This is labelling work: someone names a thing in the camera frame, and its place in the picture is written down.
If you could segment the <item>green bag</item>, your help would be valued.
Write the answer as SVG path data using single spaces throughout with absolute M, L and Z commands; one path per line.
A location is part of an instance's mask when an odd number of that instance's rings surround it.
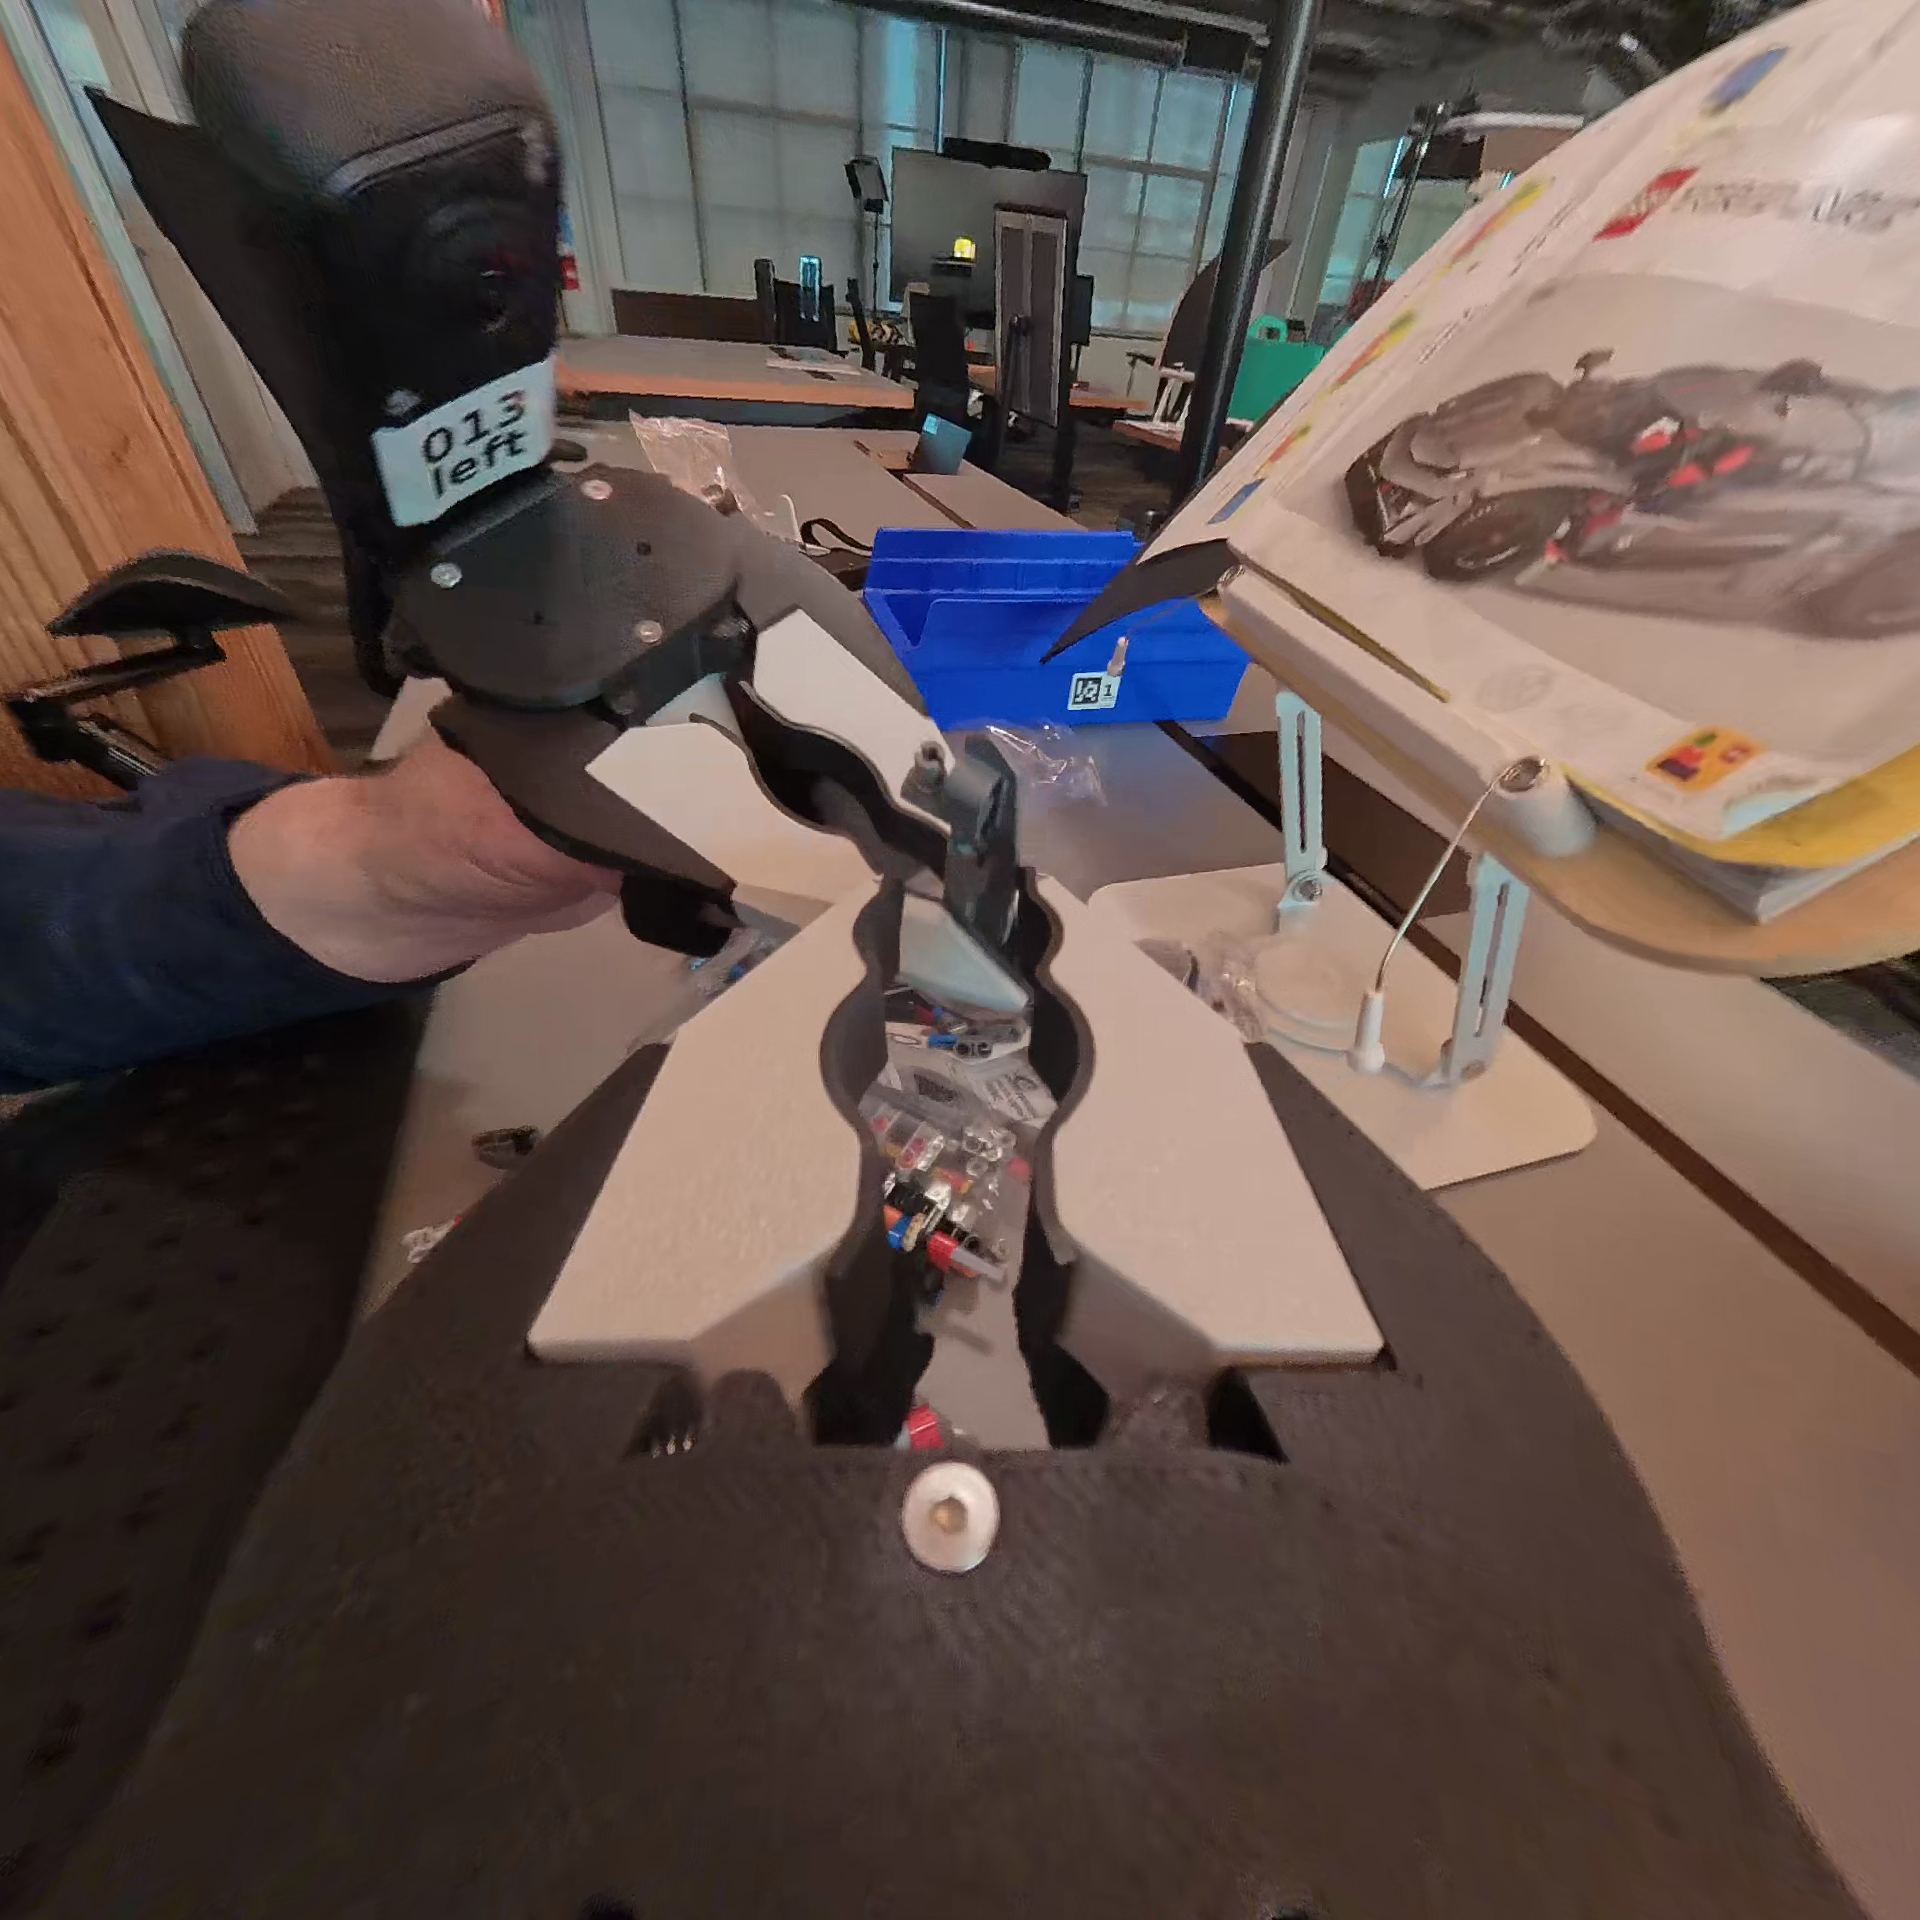
M 1271 314 L 1256 318 L 1235 368 L 1228 429 L 1238 436 L 1252 434 L 1312 376 L 1326 353 L 1326 343 L 1308 339 L 1302 324 Z

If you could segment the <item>small clear plastic bag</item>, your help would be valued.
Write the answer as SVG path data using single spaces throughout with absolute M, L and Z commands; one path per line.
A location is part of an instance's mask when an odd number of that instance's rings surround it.
M 740 512 L 742 479 L 729 425 L 636 412 L 628 413 L 628 424 L 650 471 L 723 515 Z

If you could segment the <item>blue plastic bin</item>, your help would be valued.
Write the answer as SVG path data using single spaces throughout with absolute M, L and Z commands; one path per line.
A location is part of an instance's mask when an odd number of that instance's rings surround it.
M 1129 533 L 887 525 L 863 599 L 945 731 L 1225 718 L 1250 657 L 1193 599 L 1055 650 L 1137 557 Z

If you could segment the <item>large paned window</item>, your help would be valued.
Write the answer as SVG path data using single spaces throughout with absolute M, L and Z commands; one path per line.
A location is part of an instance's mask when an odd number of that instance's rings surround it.
M 1225 234 L 1252 81 L 848 5 L 588 5 L 584 26 L 619 286 L 745 295 L 755 259 L 815 258 L 894 308 L 894 217 L 859 212 L 845 165 L 889 179 L 950 136 L 1087 177 L 1097 335 L 1161 339 Z

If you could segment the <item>black monitor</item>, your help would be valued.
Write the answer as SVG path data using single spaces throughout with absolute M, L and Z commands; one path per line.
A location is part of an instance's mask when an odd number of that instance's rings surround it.
M 1063 217 L 1075 248 L 1087 176 L 1054 169 L 986 165 L 914 148 L 889 154 L 889 237 L 884 295 L 905 305 L 914 285 L 950 299 L 971 329 L 995 324 L 997 214 Z

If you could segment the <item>dark steel column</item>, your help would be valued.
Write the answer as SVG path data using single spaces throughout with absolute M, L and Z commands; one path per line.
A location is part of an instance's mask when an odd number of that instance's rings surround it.
M 1260 55 L 1235 188 L 1215 263 L 1212 305 L 1169 501 L 1182 504 L 1210 475 L 1225 436 L 1235 374 L 1253 316 L 1275 214 L 1283 188 L 1287 144 L 1298 119 L 1319 2 L 1289 2 L 1275 14 Z

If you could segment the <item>person's left hand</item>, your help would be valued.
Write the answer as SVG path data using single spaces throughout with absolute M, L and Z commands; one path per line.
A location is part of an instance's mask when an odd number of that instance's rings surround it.
M 261 799 L 230 824 L 227 856 L 269 926 L 368 982 L 467 968 L 592 924 L 621 892 L 544 845 L 437 732 L 374 772 Z

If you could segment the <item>person's left forearm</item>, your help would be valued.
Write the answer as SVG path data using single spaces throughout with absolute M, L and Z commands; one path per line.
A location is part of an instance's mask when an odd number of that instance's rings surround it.
M 334 972 L 242 887 L 227 831 L 297 775 L 174 761 L 109 800 L 2 793 L 2 1092 L 44 1092 L 428 994 Z

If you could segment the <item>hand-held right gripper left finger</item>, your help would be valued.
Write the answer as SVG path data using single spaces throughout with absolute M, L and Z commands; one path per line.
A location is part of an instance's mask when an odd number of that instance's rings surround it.
M 898 1310 L 857 1103 L 903 895 L 856 889 L 682 1024 L 528 1328 L 534 1359 L 656 1363 L 707 1392 L 762 1373 L 813 1442 L 889 1442 L 859 1404 Z

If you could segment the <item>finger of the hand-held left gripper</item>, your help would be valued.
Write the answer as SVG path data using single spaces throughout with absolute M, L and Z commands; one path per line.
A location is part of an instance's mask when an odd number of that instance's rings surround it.
M 950 751 L 912 700 L 791 612 L 723 685 L 755 781 L 788 815 L 851 845 L 884 878 L 945 878 Z
M 754 756 L 712 722 L 619 732 L 590 756 L 588 779 L 731 878 L 740 907 L 831 907 L 884 876 L 821 773 Z

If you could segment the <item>black office chair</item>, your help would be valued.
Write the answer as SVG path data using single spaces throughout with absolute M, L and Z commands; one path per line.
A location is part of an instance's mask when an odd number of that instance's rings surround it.
M 171 756 L 109 702 L 227 665 L 227 638 L 269 623 L 277 632 L 288 618 L 284 597 L 242 564 L 152 548 L 90 579 L 46 623 L 50 638 L 104 642 L 106 657 L 15 690 L 7 709 L 40 761 L 134 785 L 166 759 L 194 756 Z

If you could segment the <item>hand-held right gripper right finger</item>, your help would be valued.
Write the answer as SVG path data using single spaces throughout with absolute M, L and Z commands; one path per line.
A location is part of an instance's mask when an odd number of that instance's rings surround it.
M 1112 924 L 1019 876 L 1031 1148 L 1016 1348 L 1045 1441 L 1173 1385 L 1238 1438 L 1257 1377 L 1377 1364 L 1383 1332 L 1252 1048 Z

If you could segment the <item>wooden table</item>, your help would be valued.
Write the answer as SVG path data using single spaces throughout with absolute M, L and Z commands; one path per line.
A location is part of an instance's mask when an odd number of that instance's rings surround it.
M 592 418 L 908 425 L 917 410 L 909 387 L 809 349 L 632 335 L 565 339 L 555 371 L 563 410 Z

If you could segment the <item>black perforated board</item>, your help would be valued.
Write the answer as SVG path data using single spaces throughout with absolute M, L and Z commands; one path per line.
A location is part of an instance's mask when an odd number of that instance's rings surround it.
M 368 1325 L 421 1015 L 327 1017 L 5 1129 L 5 1915 L 664 1915 L 590 1510 L 647 1364 L 525 1328 L 666 1052 L 639 1048 Z

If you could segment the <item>dark grey lego panel assembly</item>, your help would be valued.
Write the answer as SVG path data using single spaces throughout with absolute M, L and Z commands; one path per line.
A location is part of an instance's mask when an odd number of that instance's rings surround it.
M 901 792 L 946 827 L 941 897 L 903 897 L 903 982 L 975 1015 L 1023 1017 L 1032 990 L 1019 948 L 1016 775 L 995 743 L 949 756 L 929 739 Z

